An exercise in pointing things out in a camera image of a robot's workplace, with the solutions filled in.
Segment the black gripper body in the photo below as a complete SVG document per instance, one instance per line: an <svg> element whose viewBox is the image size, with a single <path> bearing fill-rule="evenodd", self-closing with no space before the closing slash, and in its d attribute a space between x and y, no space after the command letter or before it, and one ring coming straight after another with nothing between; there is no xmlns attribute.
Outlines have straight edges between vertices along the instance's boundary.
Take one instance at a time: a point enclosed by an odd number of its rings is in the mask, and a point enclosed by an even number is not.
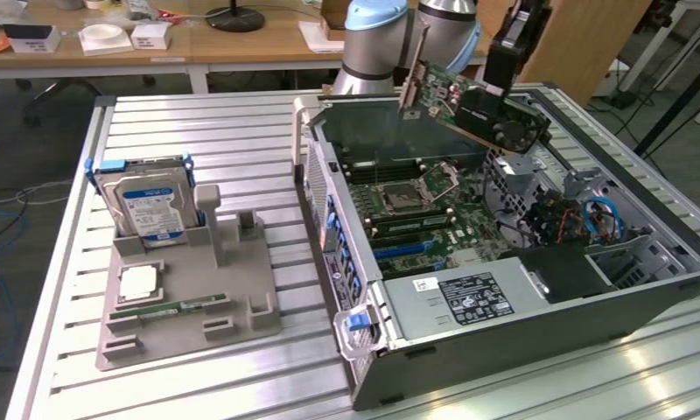
<svg viewBox="0 0 700 420"><path fill-rule="evenodd" d="M497 32L497 43L520 51L536 48L550 17L552 7L546 0L517 0L508 8Z"/></svg>

